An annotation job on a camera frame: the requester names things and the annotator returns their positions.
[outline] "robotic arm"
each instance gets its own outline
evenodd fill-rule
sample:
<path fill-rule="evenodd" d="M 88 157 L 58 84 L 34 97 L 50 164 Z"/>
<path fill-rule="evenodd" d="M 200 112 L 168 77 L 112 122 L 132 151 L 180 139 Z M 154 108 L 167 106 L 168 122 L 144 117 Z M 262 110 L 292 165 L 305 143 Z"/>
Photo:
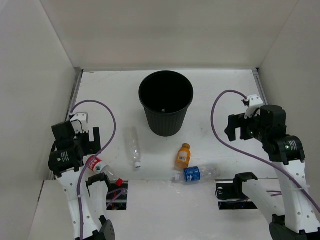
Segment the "robotic arm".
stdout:
<path fill-rule="evenodd" d="M 261 142 L 270 161 L 289 173 L 302 189 L 276 170 L 284 208 L 262 188 L 251 172 L 235 176 L 233 184 L 237 193 L 249 197 L 262 212 L 273 240 L 320 239 L 320 223 L 303 194 L 303 191 L 308 193 L 304 149 L 298 137 L 286 134 L 286 112 L 280 106 L 264 105 L 257 95 L 248 96 L 243 103 L 248 107 L 246 113 L 228 118 L 225 133 L 229 141 L 236 140 L 236 129 L 240 128 L 240 139 Z"/>
<path fill-rule="evenodd" d="M 77 184 L 83 170 L 83 157 L 96 154 L 101 149 L 100 130 L 93 128 L 94 141 L 89 139 L 88 114 L 78 112 L 69 121 L 52 126 L 55 137 L 49 157 L 49 168 L 60 182 L 68 201 L 72 222 L 73 238 L 80 239 L 79 198 L 83 209 L 84 240 L 114 240 L 115 231 L 107 218 L 106 196 L 110 181 L 104 173 L 81 181 L 80 192 Z"/>

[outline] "bottle with blue label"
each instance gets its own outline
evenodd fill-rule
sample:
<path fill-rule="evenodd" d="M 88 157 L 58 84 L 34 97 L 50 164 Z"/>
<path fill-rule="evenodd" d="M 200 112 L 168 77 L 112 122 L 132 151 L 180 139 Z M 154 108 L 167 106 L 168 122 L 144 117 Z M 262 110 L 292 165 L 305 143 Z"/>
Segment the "bottle with blue label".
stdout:
<path fill-rule="evenodd" d="M 174 174 L 174 181 L 190 183 L 197 181 L 215 180 L 219 171 L 214 165 L 188 167 L 181 173 Z"/>

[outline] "orange bottle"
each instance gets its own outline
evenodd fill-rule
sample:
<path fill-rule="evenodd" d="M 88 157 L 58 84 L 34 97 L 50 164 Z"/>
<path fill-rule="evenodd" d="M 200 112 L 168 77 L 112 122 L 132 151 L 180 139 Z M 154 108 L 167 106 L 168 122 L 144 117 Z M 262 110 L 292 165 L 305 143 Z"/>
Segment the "orange bottle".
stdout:
<path fill-rule="evenodd" d="M 190 163 L 190 157 L 191 157 L 190 145 L 187 143 L 184 143 L 182 145 L 182 148 L 178 151 L 178 154 L 175 160 L 175 165 L 181 169 L 188 168 Z"/>

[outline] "white table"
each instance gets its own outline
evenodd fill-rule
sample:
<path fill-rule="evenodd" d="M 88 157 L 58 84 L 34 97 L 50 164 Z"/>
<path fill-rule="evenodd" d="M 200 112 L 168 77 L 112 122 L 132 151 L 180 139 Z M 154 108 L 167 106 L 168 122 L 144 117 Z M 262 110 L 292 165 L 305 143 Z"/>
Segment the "white table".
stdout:
<path fill-rule="evenodd" d="M 276 179 L 261 179 L 279 190 Z M 129 181 L 127 210 L 108 211 L 116 240 L 271 240 L 259 210 L 219 210 L 215 183 Z M 28 240 L 72 240 L 73 224 L 58 181 L 44 183 Z"/>
<path fill-rule="evenodd" d="M 142 80 L 155 71 L 107 71 L 84 72 L 76 102 L 91 99 L 108 105 L 113 111 L 117 132 L 111 145 L 100 158 L 114 168 L 124 180 L 170 180 L 176 170 L 174 161 L 183 143 L 191 146 L 190 166 L 217 164 L 221 179 L 232 179 L 241 172 L 254 172 L 259 178 L 276 178 L 269 166 L 236 153 L 215 138 L 210 123 L 212 105 L 224 90 L 233 89 L 245 95 L 259 94 L 251 70 L 189 69 L 175 70 L 186 76 L 194 88 L 194 98 L 181 130 L 174 136 L 161 137 L 154 134 L 147 122 L 144 108 L 139 101 L 138 89 Z M 246 111 L 236 94 L 225 95 L 216 108 L 215 125 L 222 139 L 228 141 L 224 129 L 228 116 Z M 105 144 L 113 131 L 109 113 L 100 105 L 86 103 L 76 112 L 89 113 L 89 128 L 100 127 L 101 144 Z M 124 128 L 136 126 L 142 154 L 142 168 L 134 171 L 124 145 Z M 262 145 L 252 139 L 239 139 L 232 145 L 259 157 L 268 159 Z"/>

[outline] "black bin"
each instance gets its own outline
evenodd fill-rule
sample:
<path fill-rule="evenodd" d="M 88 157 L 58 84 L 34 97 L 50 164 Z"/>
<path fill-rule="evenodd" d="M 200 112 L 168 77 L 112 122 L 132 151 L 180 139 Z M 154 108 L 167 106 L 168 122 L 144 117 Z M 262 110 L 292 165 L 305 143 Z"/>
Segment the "black bin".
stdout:
<path fill-rule="evenodd" d="M 159 136 L 170 137 L 181 129 L 194 89 L 180 73 L 158 71 L 142 81 L 139 98 L 150 129 Z"/>

